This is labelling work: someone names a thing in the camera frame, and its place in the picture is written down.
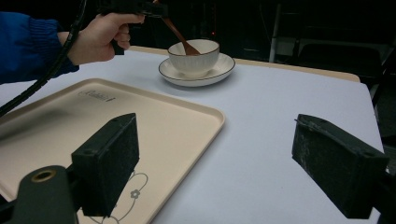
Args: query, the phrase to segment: white saucer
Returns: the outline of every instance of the white saucer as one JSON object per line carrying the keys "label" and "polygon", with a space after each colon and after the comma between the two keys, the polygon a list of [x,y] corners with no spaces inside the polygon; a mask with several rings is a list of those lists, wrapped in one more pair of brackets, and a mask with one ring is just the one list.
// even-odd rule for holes
{"label": "white saucer", "polygon": [[164,60],[160,64],[159,70],[163,78],[173,84],[185,87],[199,87],[222,81],[231,74],[234,67],[235,60],[226,54],[220,53],[215,66],[204,77],[186,77],[176,70],[169,59]]}

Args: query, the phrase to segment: ceramic bowl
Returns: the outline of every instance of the ceramic bowl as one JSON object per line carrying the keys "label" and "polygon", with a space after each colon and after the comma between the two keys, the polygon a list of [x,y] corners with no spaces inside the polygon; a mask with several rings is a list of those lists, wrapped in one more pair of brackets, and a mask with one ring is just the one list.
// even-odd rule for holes
{"label": "ceramic bowl", "polygon": [[203,77],[218,61],[219,43],[208,39],[193,39],[187,42],[201,54],[186,55],[182,43],[179,42],[168,49],[170,62],[186,77]]}

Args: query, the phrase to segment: wooden spoon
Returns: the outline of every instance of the wooden spoon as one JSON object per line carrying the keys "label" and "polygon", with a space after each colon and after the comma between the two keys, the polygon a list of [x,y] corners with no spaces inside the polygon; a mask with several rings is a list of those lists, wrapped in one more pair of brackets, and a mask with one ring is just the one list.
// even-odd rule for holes
{"label": "wooden spoon", "polygon": [[[154,0],[153,3],[160,4],[160,1]],[[175,27],[175,25],[171,22],[171,20],[169,18],[164,18],[163,17],[163,21],[169,27],[169,29],[171,29],[171,31],[177,36],[177,38],[180,40],[180,42],[183,44],[184,50],[186,51],[186,55],[199,55],[199,54],[201,54],[197,49],[195,49],[193,46],[191,46],[189,43],[187,43],[186,39],[178,31],[178,29]]]}

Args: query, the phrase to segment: beige tray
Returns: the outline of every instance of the beige tray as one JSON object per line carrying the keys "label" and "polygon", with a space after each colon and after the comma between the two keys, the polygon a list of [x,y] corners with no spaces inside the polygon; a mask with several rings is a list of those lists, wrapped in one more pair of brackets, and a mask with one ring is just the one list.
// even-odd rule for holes
{"label": "beige tray", "polygon": [[140,161],[112,217],[80,223],[150,222],[224,123],[215,108],[158,93],[89,79],[0,119],[0,193],[16,197],[20,180],[70,154],[119,115],[136,113]]}

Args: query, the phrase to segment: table surface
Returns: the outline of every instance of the table surface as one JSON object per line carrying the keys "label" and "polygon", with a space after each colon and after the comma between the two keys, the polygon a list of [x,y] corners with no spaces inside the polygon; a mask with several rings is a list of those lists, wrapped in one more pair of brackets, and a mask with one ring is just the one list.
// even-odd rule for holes
{"label": "table surface", "polygon": [[[222,130],[153,223],[376,223],[376,210],[368,220],[346,219],[291,158],[298,114],[383,150],[370,93],[356,76],[236,60],[221,82],[187,88],[162,78],[158,65],[166,58],[163,50],[135,47],[52,79],[21,106],[97,77],[221,110]],[[0,104],[32,84],[2,85]]]}

